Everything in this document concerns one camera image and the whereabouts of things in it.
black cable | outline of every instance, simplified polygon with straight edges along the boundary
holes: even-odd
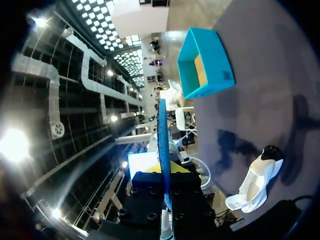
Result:
[[[296,203],[297,201],[300,201],[300,200],[303,200],[303,199],[313,200],[314,197],[312,195],[302,195],[302,196],[298,196],[293,201]]]

blue foam sponge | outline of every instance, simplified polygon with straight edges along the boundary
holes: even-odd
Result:
[[[169,158],[169,135],[167,122],[166,100],[160,99],[158,105],[157,120],[157,144],[159,152],[159,161],[164,183],[164,201],[167,207],[172,210],[170,198],[170,158]]]

white ventilation duct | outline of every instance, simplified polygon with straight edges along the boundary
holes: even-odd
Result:
[[[132,105],[142,106],[142,102],[139,100],[126,95],[122,94],[110,87],[107,87],[101,83],[98,83],[96,81],[93,81],[89,79],[89,62],[90,59],[95,60],[98,64],[103,65],[105,61],[100,58],[94,51],[89,49],[86,44],[84,44],[79,38],[77,38],[75,35],[68,35],[66,38],[71,44],[79,48],[83,51],[83,59],[82,59],[82,67],[81,67],[81,81],[83,86],[93,92],[104,94],[116,99],[123,100],[125,102],[128,102]]]
[[[134,112],[123,112],[120,114],[122,119],[133,118],[135,116]]]
[[[60,78],[58,70],[51,64],[17,54],[12,71],[16,73],[30,74],[50,80],[49,83],[49,124],[52,139],[61,138],[65,134],[65,127],[60,121],[59,110],[59,86]]]
[[[100,94],[102,123],[109,124],[110,118],[107,116],[105,95]]]

monitor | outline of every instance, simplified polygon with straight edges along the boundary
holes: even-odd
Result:
[[[128,164],[131,179],[136,172],[144,172],[158,163],[157,151],[128,154]]]

teal box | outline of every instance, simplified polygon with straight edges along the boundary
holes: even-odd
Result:
[[[206,83],[200,86],[195,65],[200,55]],[[177,59],[185,99],[205,97],[234,86],[235,79],[216,31],[190,27]]]

